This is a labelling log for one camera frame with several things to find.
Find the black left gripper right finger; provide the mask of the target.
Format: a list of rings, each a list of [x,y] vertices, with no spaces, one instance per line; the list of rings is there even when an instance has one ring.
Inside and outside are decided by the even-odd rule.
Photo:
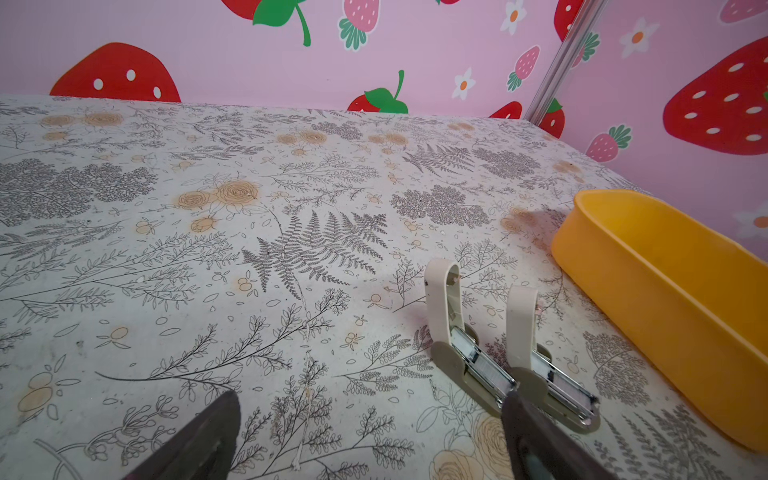
[[[517,392],[506,396],[501,412],[515,479],[615,479]]]

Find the yellow plastic tray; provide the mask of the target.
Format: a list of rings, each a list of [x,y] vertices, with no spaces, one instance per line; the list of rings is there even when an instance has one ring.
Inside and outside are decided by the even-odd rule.
[[[767,449],[767,265],[631,190],[578,193],[560,268],[715,427]]]

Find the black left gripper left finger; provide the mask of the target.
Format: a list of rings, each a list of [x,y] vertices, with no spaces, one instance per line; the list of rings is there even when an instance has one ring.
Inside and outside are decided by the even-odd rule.
[[[238,395],[228,391],[125,479],[226,479],[241,424]]]

